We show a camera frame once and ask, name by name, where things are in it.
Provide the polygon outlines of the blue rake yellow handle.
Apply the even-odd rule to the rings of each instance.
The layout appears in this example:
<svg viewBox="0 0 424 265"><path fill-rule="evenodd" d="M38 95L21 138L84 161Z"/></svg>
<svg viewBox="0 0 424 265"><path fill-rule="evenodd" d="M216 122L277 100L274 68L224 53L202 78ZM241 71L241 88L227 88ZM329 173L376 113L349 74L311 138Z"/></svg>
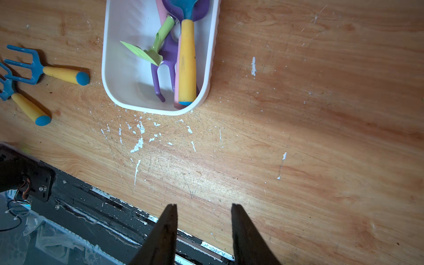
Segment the blue rake yellow handle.
<svg viewBox="0 0 424 265"><path fill-rule="evenodd" d="M21 53L27 53L32 55L33 59L31 64L26 64L22 62L5 59L5 63L7 63L8 65L19 66L22 68L30 69L32 71L32 76L30 79L28 79L24 77L13 76L12 74L7 74L5 75L5 78L27 83L30 85L37 84L42 75L55 77L59 80L81 85L81 86L86 86L90 83L90 76L86 72L79 71L79 70L72 70L69 68L43 66L40 61L39 53L34 49L27 49L27 48L17 47L13 45L7 45L7 48L13 51L18 51Z"/></svg>
<svg viewBox="0 0 424 265"><path fill-rule="evenodd" d="M1 89L1 99L3 101L7 101L11 98L17 106L40 127L46 126L51 122L50 116L17 91L16 82L14 80L4 75L4 77L1 77L1 84L3 85Z"/></svg>

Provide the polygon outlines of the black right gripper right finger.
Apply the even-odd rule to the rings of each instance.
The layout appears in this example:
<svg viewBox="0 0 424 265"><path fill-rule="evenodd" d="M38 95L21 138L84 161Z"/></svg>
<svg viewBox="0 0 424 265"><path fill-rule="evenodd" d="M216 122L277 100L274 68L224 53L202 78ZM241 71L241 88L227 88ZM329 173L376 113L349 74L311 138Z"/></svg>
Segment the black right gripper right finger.
<svg viewBox="0 0 424 265"><path fill-rule="evenodd" d="M231 207L236 265L280 265L240 204Z"/></svg>

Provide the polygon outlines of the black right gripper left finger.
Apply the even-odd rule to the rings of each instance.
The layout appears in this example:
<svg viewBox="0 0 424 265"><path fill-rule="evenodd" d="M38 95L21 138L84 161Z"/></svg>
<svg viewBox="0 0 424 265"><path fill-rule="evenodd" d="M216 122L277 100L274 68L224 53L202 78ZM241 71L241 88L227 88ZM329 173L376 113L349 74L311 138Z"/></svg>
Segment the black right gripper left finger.
<svg viewBox="0 0 424 265"><path fill-rule="evenodd" d="M130 265L174 265L176 255L177 205L169 204Z"/></svg>

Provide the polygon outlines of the purple rake pink handle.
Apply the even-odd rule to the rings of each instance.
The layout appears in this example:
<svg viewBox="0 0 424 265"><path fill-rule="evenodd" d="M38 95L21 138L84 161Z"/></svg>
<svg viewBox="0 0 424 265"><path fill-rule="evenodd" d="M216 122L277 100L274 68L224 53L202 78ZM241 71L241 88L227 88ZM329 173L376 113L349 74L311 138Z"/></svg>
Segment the purple rake pink handle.
<svg viewBox="0 0 424 265"><path fill-rule="evenodd" d="M165 24L166 18L168 16L168 11L164 7L163 2L156 0L156 6L160 17L161 25ZM178 58L178 41L175 41L172 37L171 33L168 33L163 45L159 51L159 55L163 56L163 64L165 64L170 72L170 79L171 79L171 86L172 90L174 91L174 107L177 109L182 109L184 106L180 105L178 103L177 99L177 92L178 89L176 88L176 63ZM153 80L153 86L155 89L156 95L159 97L159 99L162 102L165 102L165 97L161 93L160 84L159 84L159 78L158 78L158 66L151 64L151 73L152 73L152 80Z"/></svg>

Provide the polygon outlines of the green rake wooden handle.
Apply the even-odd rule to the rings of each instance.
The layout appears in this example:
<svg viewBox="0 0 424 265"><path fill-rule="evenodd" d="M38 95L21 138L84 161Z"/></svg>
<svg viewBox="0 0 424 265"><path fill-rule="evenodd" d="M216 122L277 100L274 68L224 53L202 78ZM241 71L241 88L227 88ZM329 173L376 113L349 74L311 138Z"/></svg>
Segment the green rake wooden handle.
<svg viewBox="0 0 424 265"><path fill-rule="evenodd" d="M166 17L165 22L155 36L152 47L149 50L143 50L142 48L133 44L120 41L127 49L129 49L137 57L149 62L150 64L160 66L163 62L163 56L159 54L159 50L166 37L169 35L171 29L175 25L175 21L171 15Z"/></svg>

